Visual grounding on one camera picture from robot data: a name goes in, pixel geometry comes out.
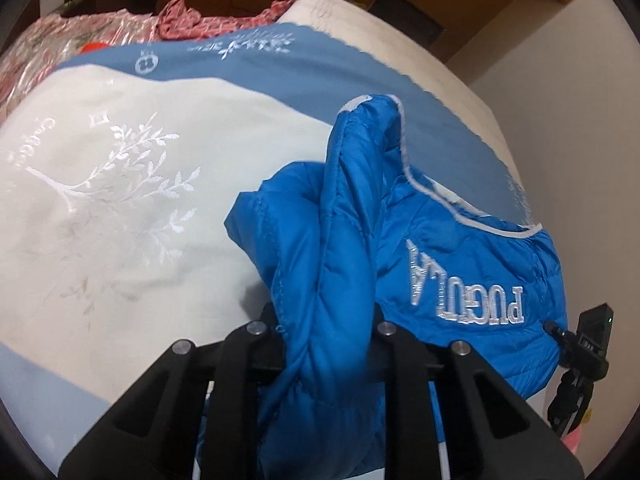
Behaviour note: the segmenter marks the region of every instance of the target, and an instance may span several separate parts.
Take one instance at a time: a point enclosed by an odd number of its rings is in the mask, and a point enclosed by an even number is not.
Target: red object
[[[203,18],[196,9],[188,9],[184,0],[171,0],[158,16],[158,36],[163,40],[204,40],[243,28],[271,25],[289,10],[295,1],[273,2],[269,9],[248,18],[231,16]]]
[[[101,41],[92,41],[80,49],[80,54],[86,54],[87,52],[93,52],[94,50],[102,50],[108,46],[109,45],[107,43],[103,43]]]
[[[565,435],[562,442],[568,447],[569,451],[575,454],[578,451],[578,444],[582,440],[582,425],[578,426],[568,435]]]

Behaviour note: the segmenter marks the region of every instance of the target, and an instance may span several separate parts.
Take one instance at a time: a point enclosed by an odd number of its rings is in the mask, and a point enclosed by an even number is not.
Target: mattress
[[[174,340],[221,340],[268,299],[226,236],[238,192],[324,160],[340,107],[394,94],[410,162],[477,214],[530,223],[491,111],[414,42],[340,0],[269,27],[61,66],[0,129],[0,397],[57,471]]]

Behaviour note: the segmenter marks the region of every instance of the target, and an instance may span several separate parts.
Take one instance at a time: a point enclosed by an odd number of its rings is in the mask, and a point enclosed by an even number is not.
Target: blue puffer jacket
[[[287,348],[260,398],[267,480],[383,466],[383,388],[360,380],[375,302],[422,341],[468,340],[524,397],[556,368],[542,321],[566,314],[550,237],[441,199],[403,164],[403,120],[394,98],[359,99],[338,114],[325,164],[289,164],[226,219]]]

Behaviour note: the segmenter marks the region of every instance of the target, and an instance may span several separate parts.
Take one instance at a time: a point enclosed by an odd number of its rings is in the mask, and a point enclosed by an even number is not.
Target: leaf pattern
[[[197,46],[187,48],[188,52],[215,52],[226,59],[231,53],[241,48],[264,50],[265,52],[289,52],[286,46],[293,43],[293,34],[283,34],[281,32],[268,32],[264,30],[254,30],[253,32],[238,34],[231,38],[228,43],[222,40],[211,41]]]
[[[114,206],[138,200],[153,200],[156,197],[162,200],[177,200],[180,198],[180,190],[193,191],[193,181],[199,176],[200,167],[193,170],[185,180],[180,171],[173,178],[165,178],[159,174],[167,158],[167,141],[179,139],[180,135],[175,132],[165,134],[164,128],[154,129],[152,121],[155,117],[156,114],[151,115],[148,121],[139,124],[137,129],[130,128],[126,124],[110,124],[108,119],[101,123],[109,125],[110,135],[113,134],[114,139],[113,149],[109,152],[106,161],[100,166],[95,166],[89,177],[78,184],[63,184],[35,168],[25,169],[49,184],[65,200],[69,213],[76,211],[76,203],[79,200],[109,205],[111,210],[116,212],[117,209],[114,209]],[[157,153],[158,146],[162,148],[162,152],[155,162],[154,148]],[[132,178],[127,185],[118,186],[118,179],[128,174],[132,174]],[[174,208],[167,222],[156,223],[146,231],[158,247],[158,261],[161,264],[168,259],[181,256],[181,251],[168,246],[171,241],[170,235],[184,232],[185,227],[182,224],[188,222],[195,212],[196,208],[184,213]],[[143,259],[147,263],[151,261],[146,255],[143,255]]]

